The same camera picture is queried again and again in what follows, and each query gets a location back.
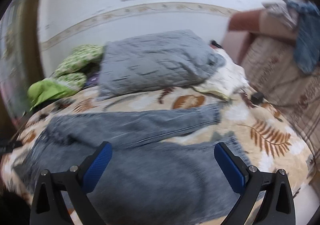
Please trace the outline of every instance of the blue towel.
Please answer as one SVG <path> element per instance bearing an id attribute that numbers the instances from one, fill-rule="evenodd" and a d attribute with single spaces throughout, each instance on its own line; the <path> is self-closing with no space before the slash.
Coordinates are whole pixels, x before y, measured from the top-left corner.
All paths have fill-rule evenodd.
<path id="1" fill-rule="evenodd" d="M 311 2 L 286 1 L 287 6 L 300 15 L 299 33 L 293 58 L 305 73 L 313 72 L 320 56 L 320 12 Z"/>

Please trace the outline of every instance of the wallpaper border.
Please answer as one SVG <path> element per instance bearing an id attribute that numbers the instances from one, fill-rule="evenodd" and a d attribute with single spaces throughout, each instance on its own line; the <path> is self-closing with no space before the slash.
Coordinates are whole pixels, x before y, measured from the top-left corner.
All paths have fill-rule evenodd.
<path id="1" fill-rule="evenodd" d="M 164 3 L 149 3 L 140 4 L 129 7 L 116 9 L 113 11 L 101 13 L 83 20 L 64 31 L 53 36 L 49 40 L 40 43 L 40 50 L 44 51 L 48 48 L 60 43 L 64 39 L 67 39 L 81 31 L 87 30 L 91 27 L 95 27 L 113 20 L 118 20 L 126 17 L 163 13 L 163 12 L 197 12 L 206 13 L 219 16 L 230 17 L 231 14 L 237 12 L 237 10 L 220 7 L 211 4 L 202 3 L 187 3 L 187 2 L 164 2 Z"/>

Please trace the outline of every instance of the white cloth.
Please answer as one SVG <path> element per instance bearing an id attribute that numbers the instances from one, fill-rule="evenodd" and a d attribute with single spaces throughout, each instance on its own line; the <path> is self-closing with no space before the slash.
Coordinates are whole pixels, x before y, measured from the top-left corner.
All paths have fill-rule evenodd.
<path id="1" fill-rule="evenodd" d="M 241 66 L 233 63 L 230 56 L 223 49 L 213 50 L 225 58 L 226 64 L 203 83 L 193 86 L 193 88 L 200 93 L 211 93 L 228 101 L 231 94 L 240 88 L 247 87 L 249 84 Z"/>

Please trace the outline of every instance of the patterned blanket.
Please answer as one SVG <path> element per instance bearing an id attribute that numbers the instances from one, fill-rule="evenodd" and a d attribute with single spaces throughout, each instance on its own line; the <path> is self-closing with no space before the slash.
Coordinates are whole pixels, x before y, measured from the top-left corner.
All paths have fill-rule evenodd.
<path id="1" fill-rule="evenodd" d="M 250 85 L 278 105 L 307 143 L 320 170 L 320 66 L 304 75 L 293 58 L 294 47 L 259 36 L 241 66 Z"/>
<path id="2" fill-rule="evenodd" d="M 228 103 L 223 103 L 220 124 L 202 128 L 186 136 L 174 137 L 171 141 L 182 145 L 219 140 L 225 134 L 236 135 L 252 164 L 263 172 L 287 171 L 293 195 L 308 184 L 314 175 L 314 161 L 307 144 L 292 129 L 281 113 L 267 101 L 260 106 L 249 100 L 255 91 L 252 88 L 233 94 Z M 18 139 L 24 144 L 13 153 L 2 158 L 1 177 L 8 190 L 16 192 L 29 204 L 32 195 L 27 191 L 13 167 L 22 163 L 35 140 L 56 115 L 86 112 L 146 111 L 201 107 L 219 101 L 212 95 L 205 95 L 192 88 L 166 88 L 152 92 L 140 92 L 97 101 L 98 88 L 92 87 L 66 99 L 60 99 L 34 114 Z M 257 201 L 254 210 L 260 207 Z M 81 222 L 74 210 L 69 213 L 76 225 Z M 225 217 L 208 221 L 210 225 L 220 224 Z M 247 222 L 252 222 L 251 215 Z"/>

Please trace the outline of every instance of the metal screw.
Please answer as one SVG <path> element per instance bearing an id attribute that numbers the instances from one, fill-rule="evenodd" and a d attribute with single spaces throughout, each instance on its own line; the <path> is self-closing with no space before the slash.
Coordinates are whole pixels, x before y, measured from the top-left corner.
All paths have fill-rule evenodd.
<path id="1" fill-rule="evenodd" d="M 47 175 L 48 174 L 48 169 L 44 169 L 40 172 L 41 175 Z"/>
<path id="2" fill-rule="evenodd" d="M 255 166 L 249 166 L 249 170 L 251 172 L 257 172 L 258 171 L 257 167 L 255 167 Z"/>
<path id="3" fill-rule="evenodd" d="M 279 169 L 279 173 L 282 175 L 285 175 L 285 170 L 284 169 Z"/>
<path id="4" fill-rule="evenodd" d="M 69 169 L 71 172 L 76 172 L 78 170 L 78 166 L 72 166 Z"/>

